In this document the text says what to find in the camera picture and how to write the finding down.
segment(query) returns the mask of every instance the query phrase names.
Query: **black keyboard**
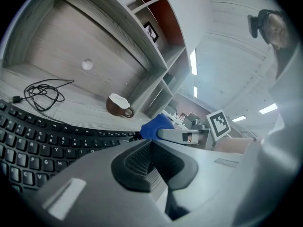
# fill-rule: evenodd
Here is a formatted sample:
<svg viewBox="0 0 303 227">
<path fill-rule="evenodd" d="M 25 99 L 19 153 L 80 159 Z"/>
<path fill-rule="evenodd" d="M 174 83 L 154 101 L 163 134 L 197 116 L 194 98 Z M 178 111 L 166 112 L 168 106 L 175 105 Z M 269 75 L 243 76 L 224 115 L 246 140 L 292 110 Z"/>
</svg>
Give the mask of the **black keyboard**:
<svg viewBox="0 0 303 227">
<path fill-rule="evenodd" d="M 1 168 L 13 188 L 25 194 L 88 153 L 140 139 L 139 132 L 56 123 L 0 100 Z"/>
</svg>

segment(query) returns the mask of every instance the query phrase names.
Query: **brown mug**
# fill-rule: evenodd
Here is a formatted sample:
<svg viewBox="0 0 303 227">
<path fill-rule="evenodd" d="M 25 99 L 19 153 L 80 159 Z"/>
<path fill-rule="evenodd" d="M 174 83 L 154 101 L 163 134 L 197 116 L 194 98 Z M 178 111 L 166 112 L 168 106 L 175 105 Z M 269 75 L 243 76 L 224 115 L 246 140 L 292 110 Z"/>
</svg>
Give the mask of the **brown mug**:
<svg viewBox="0 0 303 227">
<path fill-rule="evenodd" d="M 132 118 L 134 116 L 134 110 L 130 107 L 128 101 L 118 94 L 112 93 L 107 98 L 106 109 L 114 116 L 124 116 L 126 118 Z M 126 114 L 128 109 L 132 111 L 130 115 Z"/>
</svg>

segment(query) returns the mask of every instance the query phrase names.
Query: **ceiling light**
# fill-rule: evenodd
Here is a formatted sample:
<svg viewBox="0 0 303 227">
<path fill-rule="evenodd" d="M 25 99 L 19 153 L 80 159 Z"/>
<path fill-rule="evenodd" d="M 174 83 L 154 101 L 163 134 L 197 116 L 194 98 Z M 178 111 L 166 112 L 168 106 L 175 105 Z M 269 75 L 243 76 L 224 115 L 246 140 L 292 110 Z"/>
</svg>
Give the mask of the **ceiling light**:
<svg viewBox="0 0 303 227">
<path fill-rule="evenodd" d="M 238 122 L 238 121 L 243 120 L 243 119 L 246 119 L 246 117 L 244 115 L 239 117 L 239 118 L 233 119 L 232 121 Z"/>
<path fill-rule="evenodd" d="M 277 109 L 278 107 L 276 106 L 276 104 L 272 104 L 271 106 L 268 106 L 266 108 L 263 108 L 260 110 L 260 113 L 261 114 L 266 114 L 266 113 L 269 113 L 275 109 Z"/>
<path fill-rule="evenodd" d="M 194 87 L 194 96 L 198 97 L 198 88 L 197 87 Z"/>
<path fill-rule="evenodd" d="M 196 60 L 196 50 L 194 50 L 190 55 L 190 63 L 192 72 L 194 75 L 197 75 L 197 60 Z"/>
</svg>

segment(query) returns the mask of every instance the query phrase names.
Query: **blue glove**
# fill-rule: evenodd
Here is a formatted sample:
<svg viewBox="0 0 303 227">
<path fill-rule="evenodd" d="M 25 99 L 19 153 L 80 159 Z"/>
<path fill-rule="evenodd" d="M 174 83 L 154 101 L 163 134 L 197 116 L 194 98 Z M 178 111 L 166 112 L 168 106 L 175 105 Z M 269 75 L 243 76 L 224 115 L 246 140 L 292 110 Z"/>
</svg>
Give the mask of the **blue glove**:
<svg viewBox="0 0 303 227">
<path fill-rule="evenodd" d="M 140 133 L 143 139 L 160 140 L 157 136 L 159 129 L 175 129 L 172 122 L 162 113 L 147 124 L 142 125 Z"/>
</svg>

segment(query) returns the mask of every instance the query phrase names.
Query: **desk surface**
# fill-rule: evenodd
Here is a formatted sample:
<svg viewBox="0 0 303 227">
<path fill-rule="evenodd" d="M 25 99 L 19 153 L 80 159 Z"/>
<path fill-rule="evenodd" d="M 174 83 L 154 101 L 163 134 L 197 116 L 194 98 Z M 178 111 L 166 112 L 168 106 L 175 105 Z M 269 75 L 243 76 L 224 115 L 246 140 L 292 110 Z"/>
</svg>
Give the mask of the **desk surface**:
<svg viewBox="0 0 303 227">
<path fill-rule="evenodd" d="M 55 76 L 31 65 L 21 64 L 0 68 L 0 98 L 5 101 L 12 96 L 23 96 L 23 90 L 28 85 L 45 79 L 54 79 Z M 46 115 L 64 121 L 74 126 L 99 130 L 139 131 L 148 121 L 145 114 L 139 112 L 134 118 L 117 117 L 106 110 L 105 98 L 87 92 L 73 84 L 61 87 L 59 91 L 64 95 L 65 101 L 56 103 Z M 41 105 L 49 105 L 45 97 L 38 98 Z M 27 101 L 23 100 L 15 106 L 44 118 L 33 109 Z"/>
</svg>

